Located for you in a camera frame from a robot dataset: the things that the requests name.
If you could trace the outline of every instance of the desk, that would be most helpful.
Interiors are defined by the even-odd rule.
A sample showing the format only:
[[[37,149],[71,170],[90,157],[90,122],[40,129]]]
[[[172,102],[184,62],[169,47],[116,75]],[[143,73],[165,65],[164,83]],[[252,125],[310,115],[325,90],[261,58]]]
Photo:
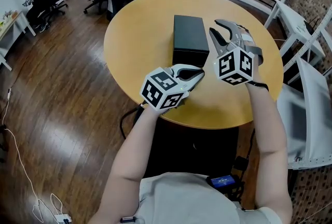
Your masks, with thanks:
[[[264,27],[268,28],[271,24],[272,19],[276,18],[278,15],[281,16],[281,18],[285,22],[285,25],[289,30],[289,35],[280,49],[280,55],[283,56],[290,49],[290,47],[294,44],[295,41],[299,40],[300,42],[305,44],[307,40],[309,40],[311,35],[306,28],[304,17],[292,10],[290,7],[281,3],[279,0],[275,0],[275,2],[275,7],[273,8],[272,13],[265,22]],[[317,40],[315,40],[312,45],[312,51],[316,54],[316,57],[310,62],[310,64],[315,65],[322,57],[325,57],[325,53]],[[294,63],[295,60],[293,63],[287,63],[284,66],[284,71],[287,71]]]
[[[143,101],[139,93],[146,74],[158,66],[172,66],[174,15],[203,18],[210,54],[203,68],[205,77],[185,105],[170,110],[164,119],[202,129],[236,127],[253,120],[246,86],[218,81],[213,71],[217,52],[209,28],[217,29],[225,38],[228,33],[215,24],[215,19],[235,21],[250,30],[263,50],[261,76],[273,99],[278,98],[283,82],[279,50],[269,32],[245,9],[228,0],[135,0],[110,22],[104,55],[112,76],[136,103]]]
[[[10,71],[11,67],[7,64],[7,61],[5,59],[5,56],[7,52],[9,51],[10,47],[14,43],[14,41],[17,39],[17,37],[23,32],[25,33],[25,28],[28,27],[31,31],[33,36],[36,36],[36,33],[31,28],[29,22],[27,21],[25,15],[20,11],[18,12],[17,16],[13,18],[11,21],[7,22],[0,30],[0,42],[3,40],[3,38],[7,35],[7,33],[10,31],[10,29],[16,24],[16,26],[19,28],[19,33],[15,33],[13,29],[13,36],[10,39],[10,42],[8,44],[0,44],[0,63],[3,63]]]

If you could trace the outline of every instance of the electrical outlet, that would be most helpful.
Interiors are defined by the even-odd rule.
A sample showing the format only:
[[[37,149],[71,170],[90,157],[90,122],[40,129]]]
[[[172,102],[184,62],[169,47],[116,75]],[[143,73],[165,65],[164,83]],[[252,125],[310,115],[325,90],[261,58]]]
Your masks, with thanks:
[[[59,214],[59,215],[54,215],[54,217],[57,219],[58,223],[64,223],[64,219],[68,219],[69,222],[72,222],[72,218],[68,214]]]

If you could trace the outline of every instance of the black box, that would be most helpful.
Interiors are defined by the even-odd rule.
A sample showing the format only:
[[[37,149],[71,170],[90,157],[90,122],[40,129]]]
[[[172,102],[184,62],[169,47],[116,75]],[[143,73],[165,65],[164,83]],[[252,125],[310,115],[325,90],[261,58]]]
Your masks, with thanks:
[[[191,64],[203,67],[209,53],[203,19],[175,15],[173,65]]]

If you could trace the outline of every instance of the round wooden table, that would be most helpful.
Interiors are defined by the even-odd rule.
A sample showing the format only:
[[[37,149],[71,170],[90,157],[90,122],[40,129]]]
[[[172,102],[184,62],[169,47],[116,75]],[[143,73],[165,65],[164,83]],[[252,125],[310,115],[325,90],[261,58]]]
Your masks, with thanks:
[[[253,120],[246,86],[234,87],[218,81],[213,71],[217,52],[209,28],[214,27],[229,39],[229,33],[216,25],[215,19],[235,21],[249,29],[256,45],[263,50],[261,77],[272,98],[278,98],[283,82],[279,50],[269,32],[249,12],[228,0],[135,0],[116,14],[104,40],[107,66],[131,99],[142,103],[139,92],[145,76],[159,66],[172,66],[174,15],[203,18],[210,54],[203,68],[203,80],[185,105],[170,110],[164,119],[202,129],[237,127]]]

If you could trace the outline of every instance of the wristband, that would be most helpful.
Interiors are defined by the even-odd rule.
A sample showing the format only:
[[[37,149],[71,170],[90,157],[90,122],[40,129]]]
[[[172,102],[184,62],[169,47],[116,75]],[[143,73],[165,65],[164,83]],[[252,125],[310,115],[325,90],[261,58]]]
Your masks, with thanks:
[[[251,85],[254,85],[256,87],[266,88],[269,91],[269,87],[265,83],[258,83],[258,82],[255,82],[255,81],[249,81],[248,83],[251,84]]]

